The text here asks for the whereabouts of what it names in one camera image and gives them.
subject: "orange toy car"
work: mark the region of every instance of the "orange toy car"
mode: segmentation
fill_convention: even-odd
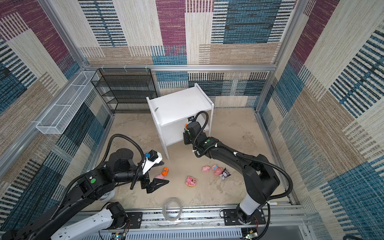
[[[161,173],[161,175],[163,175],[165,177],[168,174],[168,171],[169,171],[168,167],[165,167],[163,169],[163,172]]]

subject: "white wire basket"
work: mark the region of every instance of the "white wire basket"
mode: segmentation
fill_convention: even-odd
[[[65,90],[36,128],[42,134],[63,134],[73,117],[93,89],[91,78],[98,78],[93,71],[83,71]]]

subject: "pink bear toy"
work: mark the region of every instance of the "pink bear toy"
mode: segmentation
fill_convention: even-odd
[[[188,187],[194,187],[196,186],[196,179],[191,177],[191,176],[188,176],[187,177],[187,180],[185,181],[185,184],[188,186]]]
[[[218,167],[216,164],[212,166],[212,170],[215,171],[215,176],[219,176],[223,172],[223,168]]]
[[[210,166],[204,166],[203,169],[201,170],[202,172],[209,172]]]

